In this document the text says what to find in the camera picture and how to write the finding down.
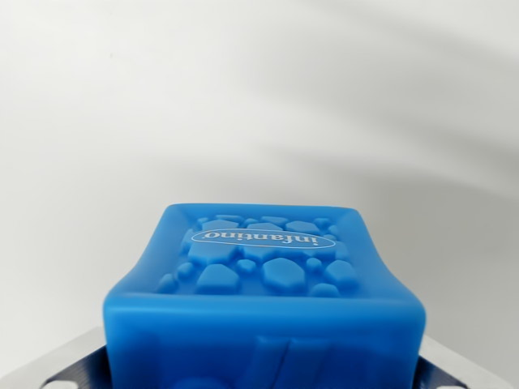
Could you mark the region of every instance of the blue rubber block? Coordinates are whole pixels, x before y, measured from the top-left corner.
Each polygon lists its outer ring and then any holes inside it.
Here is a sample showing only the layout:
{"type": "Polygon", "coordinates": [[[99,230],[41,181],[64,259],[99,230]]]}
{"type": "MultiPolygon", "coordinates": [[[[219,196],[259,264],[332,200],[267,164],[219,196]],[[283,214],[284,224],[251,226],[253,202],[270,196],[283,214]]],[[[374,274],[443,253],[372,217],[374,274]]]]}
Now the blue rubber block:
{"type": "Polygon", "coordinates": [[[168,207],[104,306],[115,389],[410,389],[425,325],[353,209],[168,207]]]}

